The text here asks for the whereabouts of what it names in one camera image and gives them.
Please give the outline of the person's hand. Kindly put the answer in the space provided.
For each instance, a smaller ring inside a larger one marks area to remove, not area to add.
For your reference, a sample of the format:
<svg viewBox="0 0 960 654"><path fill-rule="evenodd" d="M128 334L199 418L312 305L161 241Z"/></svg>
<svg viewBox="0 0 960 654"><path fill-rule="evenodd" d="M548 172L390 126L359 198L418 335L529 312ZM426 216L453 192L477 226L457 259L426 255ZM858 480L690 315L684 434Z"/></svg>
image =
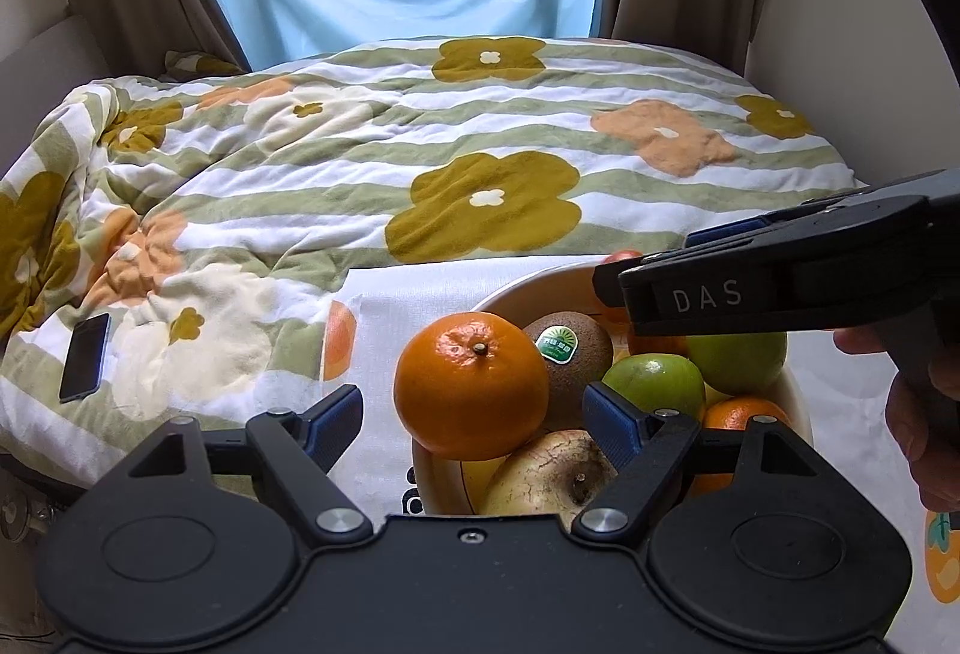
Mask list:
<svg viewBox="0 0 960 654"><path fill-rule="evenodd" d="M838 329L836 348L848 355L883 352L873 328ZM958 402L958 345L939 350L929 365L929 378L940 394ZM958 451L937 443L921 399L901 374L893 380L885 407L885 422L895 443L910 464L924 508L934 512L958 511Z"/></svg>

